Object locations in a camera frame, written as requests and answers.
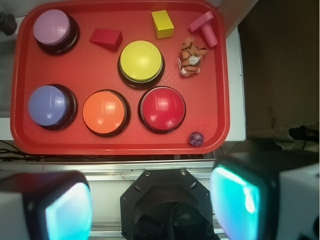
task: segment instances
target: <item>bolt thread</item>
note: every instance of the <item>bolt thread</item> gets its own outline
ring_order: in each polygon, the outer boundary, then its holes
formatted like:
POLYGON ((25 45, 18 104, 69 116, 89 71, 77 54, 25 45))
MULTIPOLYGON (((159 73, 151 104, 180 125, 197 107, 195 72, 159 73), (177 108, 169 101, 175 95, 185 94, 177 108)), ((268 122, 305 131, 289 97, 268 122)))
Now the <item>bolt thread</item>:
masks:
POLYGON ((218 40, 216 38, 216 35, 209 23, 204 24, 201 27, 202 33, 204 35, 204 38, 206 40, 206 43, 209 45, 210 48, 213 48, 215 45, 218 44, 218 40))

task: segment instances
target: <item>button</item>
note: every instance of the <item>button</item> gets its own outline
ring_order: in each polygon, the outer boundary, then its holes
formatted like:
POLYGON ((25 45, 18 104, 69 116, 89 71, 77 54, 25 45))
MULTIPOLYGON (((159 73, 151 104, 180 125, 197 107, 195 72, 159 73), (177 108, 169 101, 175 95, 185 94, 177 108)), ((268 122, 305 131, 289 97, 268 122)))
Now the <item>button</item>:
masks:
POLYGON ((149 88, 159 82, 165 70, 159 49, 148 41, 134 41, 122 51, 118 61, 121 78, 130 86, 149 88))
POLYGON ((92 94, 84 103, 83 120, 95 134, 111 137, 122 132, 130 120, 127 100, 113 90, 92 94))
POLYGON ((48 10, 42 13, 33 25, 33 35, 40 43, 56 45, 66 39, 70 32, 68 16, 60 10, 48 10))
POLYGON ((186 105, 176 90, 158 86, 142 96, 138 114, 141 122, 151 131, 169 133, 182 124, 186 105))
POLYGON ((30 96, 28 111, 32 120, 45 129, 62 129, 75 119, 77 101, 67 87, 59 84, 45 85, 30 96))

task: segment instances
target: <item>plastic tray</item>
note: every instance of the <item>plastic tray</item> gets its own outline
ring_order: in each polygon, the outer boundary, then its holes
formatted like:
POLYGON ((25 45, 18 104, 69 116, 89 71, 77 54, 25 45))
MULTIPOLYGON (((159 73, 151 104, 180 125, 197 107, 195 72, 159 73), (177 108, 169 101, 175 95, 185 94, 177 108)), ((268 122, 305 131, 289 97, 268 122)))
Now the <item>plastic tray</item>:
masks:
POLYGON ((11 133, 17 145, 32 154, 55 155, 165 155, 204 154, 218 148, 230 125, 226 39, 223 19, 205 1, 77 0, 49 3, 31 11, 21 24, 16 43, 12 82, 11 133), (80 39, 73 50, 60 56, 43 52, 33 36, 37 17, 49 9, 71 15, 80 27, 80 39), (172 37, 157 39, 151 12, 167 10, 173 25, 172 37), (201 72, 180 75, 177 59, 186 37, 197 46, 207 46, 203 34, 190 33, 190 23, 212 11, 213 31, 218 45, 210 48, 201 63, 201 72), (96 28, 121 30, 123 41, 117 52, 90 42, 96 28), (158 86, 177 90, 184 98, 186 116, 182 125, 167 134, 146 129, 138 117, 138 103, 146 90, 127 86, 117 71, 122 49, 136 40, 155 44, 165 60, 165 71, 158 86), (43 129, 29 116, 32 92, 43 85, 61 84, 70 88, 78 100, 75 121, 63 130, 43 129), (90 132, 82 117, 85 100, 102 89, 116 90, 131 107, 131 120, 121 134, 100 137, 90 132), (188 144, 192 132, 204 135, 201 147, 188 144))

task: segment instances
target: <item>pink toy bolt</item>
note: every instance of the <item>pink toy bolt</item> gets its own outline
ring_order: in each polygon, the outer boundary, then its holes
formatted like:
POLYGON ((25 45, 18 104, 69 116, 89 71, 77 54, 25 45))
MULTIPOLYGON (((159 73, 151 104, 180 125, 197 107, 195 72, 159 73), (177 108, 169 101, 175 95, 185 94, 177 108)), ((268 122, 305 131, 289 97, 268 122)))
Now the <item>pink toy bolt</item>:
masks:
POLYGON ((194 31, 201 29, 202 33, 205 37, 206 43, 210 48, 213 48, 218 44, 217 38, 215 36, 214 30, 210 25, 210 20, 213 19, 214 16, 212 12, 208 11, 190 24, 189 29, 193 33, 194 31))

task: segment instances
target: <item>tiger plush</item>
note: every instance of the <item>tiger plush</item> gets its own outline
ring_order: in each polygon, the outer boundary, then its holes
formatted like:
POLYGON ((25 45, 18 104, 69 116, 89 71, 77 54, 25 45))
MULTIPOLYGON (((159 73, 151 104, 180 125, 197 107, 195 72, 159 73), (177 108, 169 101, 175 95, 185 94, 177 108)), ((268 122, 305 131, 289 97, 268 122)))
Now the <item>tiger plush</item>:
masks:
POLYGON ((194 45, 193 37, 187 37, 181 48, 182 62, 178 59, 180 73, 188 77, 195 73, 200 73, 200 62, 204 59, 208 50, 205 47, 194 45))

